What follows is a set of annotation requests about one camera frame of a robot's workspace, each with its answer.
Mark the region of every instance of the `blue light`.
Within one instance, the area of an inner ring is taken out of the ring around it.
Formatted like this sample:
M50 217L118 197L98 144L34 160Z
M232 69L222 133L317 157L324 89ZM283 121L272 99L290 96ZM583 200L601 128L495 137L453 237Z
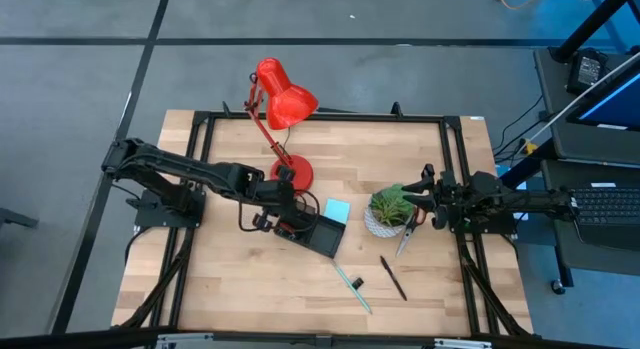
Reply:
M583 120L584 118L588 117L590 114L593 114L594 111L596 111L598 108L600 108L601 106L603 106L606 102L608 102L611 98L613 98L614 96L618 95L621 91L623 91L626 87L628 87L629 85L633 84L633 82L635 82L636 80L638 80L640 78L640 74L636 75L635 77L633 77L633 79L629 80L628 82L626 82L624 85L622 85L621 87L619 87L618 89L616 89L613 93L609 94L609 96L607 96L606 98L604 98L604 100L602 100L600 103L596 104L593 108L591 108L589 111L587 111L586 113L582 114L580 116L580 120Z

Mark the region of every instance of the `wooden table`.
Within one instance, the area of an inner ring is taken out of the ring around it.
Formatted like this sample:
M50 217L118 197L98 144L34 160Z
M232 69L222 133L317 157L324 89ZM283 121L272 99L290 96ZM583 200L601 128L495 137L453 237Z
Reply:
M158 146L184 154L192 117L193 111L168 111ZM493 173L484 120L461 119L471 172ZM460 180L455 138L453 132L449 134ZM272 135L283 143L287 131L273 131ZM364 285L359 291L373 314L364 310L328 258L273 233L240 231L237 203L209 193L205 218L196 231L179 327L203 331L469 335L454 236L447 230L434 230L427 220L418 227L403 254L395 258L400 236L377 238L363 221L363 210L372 193L396 182L417 181L427 162L434 165L436 173L444 169L438 126L305 121L291 129L286 148L292 154L304 155L313 165L311 191L322 207L330 197L351 203L335 260L349 277L362 277ZM210 162L238 162L268 172L274 160L267 141L251 121L215 122ZM257 211L245 206L245 226ZM126 320L155 285L166 237L166 228L152 229L131 248L113 324ZM531 331L513 249L500 236L483 237L493 289L520 325ZM380 265L380 255L394 270L409 298L407 302L400 298ZM170 287L165 297L162 323L168 321L172 291ZM477 288L476 302L486 331L484 305Z

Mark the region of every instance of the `scissors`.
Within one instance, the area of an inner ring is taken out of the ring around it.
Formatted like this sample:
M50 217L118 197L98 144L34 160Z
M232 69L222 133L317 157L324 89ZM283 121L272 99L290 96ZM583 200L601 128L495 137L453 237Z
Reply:
M411 238L411 234L413 234L414 230L418 225L422 225L424 220L427 218L427 212L420 210L418 207L413 209L413 216L407 224L407 228L404 230L404 235L402 235L402 240L400 241L400 245L398 246L398 251L396 251L396 257L402 253L404 247L407 246L409 242L409 238Z

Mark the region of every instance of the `pen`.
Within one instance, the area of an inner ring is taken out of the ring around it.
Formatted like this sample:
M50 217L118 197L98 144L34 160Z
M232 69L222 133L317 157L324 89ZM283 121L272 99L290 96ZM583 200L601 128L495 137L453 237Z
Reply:
M367 309L369 314L373 314L371 312L371 308L369 307L369 304L367 304L367 302L364 301L364 298L362 297L362 295L360 295L360 293L358 293L358 291L353 287L353 285L351 285L351 282L349 281L349 278L347 278L346 274L342 271L342 269L340 269L338 264L336 264L336 262L333 259L331 260L331 264L333 264L333 267L336 268L336 271L338 272L338 274L340 274L340 276L342 277L342 280L344 280L344 282L347 284L349 289L351 289L353 294L356 295L356 298L358 298L358 300L360 300L360 304L362 304L362 306L365 309Z
M387 273L389 273L389 276L391 277L391 280L393 280L393 284L396 286L396 288L400 292L400 296L402 296L402 299L404 299L404 301L407 301L407 296L404 295L404 291L400 287L400 283L398 283L396 276L393 275L391 268L389 268L389 264L387 264L387 261L384 260L384 257L382 255L380 255L380 262L382 262L382 266L387 270Z

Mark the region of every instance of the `blue sticky note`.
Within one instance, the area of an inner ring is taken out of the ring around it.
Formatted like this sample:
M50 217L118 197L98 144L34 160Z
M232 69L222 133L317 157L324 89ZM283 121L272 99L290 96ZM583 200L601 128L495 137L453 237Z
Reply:
M351 204L329 198L327 199L327 205L325 205L324 214L322 215L342 224L347 224L349 209L351 209Z

